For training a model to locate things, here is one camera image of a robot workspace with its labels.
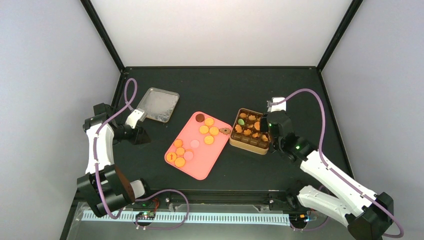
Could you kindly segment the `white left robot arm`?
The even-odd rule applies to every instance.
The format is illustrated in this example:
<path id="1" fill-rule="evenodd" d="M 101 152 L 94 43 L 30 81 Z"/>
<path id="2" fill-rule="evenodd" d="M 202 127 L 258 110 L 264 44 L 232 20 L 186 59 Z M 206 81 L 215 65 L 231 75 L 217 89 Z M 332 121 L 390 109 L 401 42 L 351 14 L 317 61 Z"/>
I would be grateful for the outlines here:
<path id="1" fill-rule="evenodd" d="M 127 205 L 135 203 L 149 191 L 143 179 L 129 181 L 115 164 L 115 142 L 128 141 L 133 145 L 150 143 L 151 139 L 141 123 L 146 112 L 136 108 L 125 123 L 118 124 L 115 117 L 122 113 L 105 103 L 93 107 L 94 115 L 87 118 L 83 130 L 88 137 L 89 157 L 85 174 L 77 179 L 77 189 L 99 218 L 117 219 Z"/>

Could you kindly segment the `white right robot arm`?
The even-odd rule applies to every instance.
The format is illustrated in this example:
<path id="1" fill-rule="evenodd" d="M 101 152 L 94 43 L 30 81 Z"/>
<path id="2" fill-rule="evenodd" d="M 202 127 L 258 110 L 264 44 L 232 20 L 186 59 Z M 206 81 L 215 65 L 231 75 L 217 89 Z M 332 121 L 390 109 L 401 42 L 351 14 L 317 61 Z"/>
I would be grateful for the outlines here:
<path id="1" fill-rule="evenodd" d="M 269 134 L 270 149 L 309 174 L 329 193 L 311 185 L 286 193 L 285 204 L 317 210 L 345 226 L 356 240 L 381 240 L 394 222 L 394 201 L 385 192 L 377 194 L 356 182 L 331 163 L 307 139 L 295 134 L 284 110 L 264 114 L 260 131 Z"/>

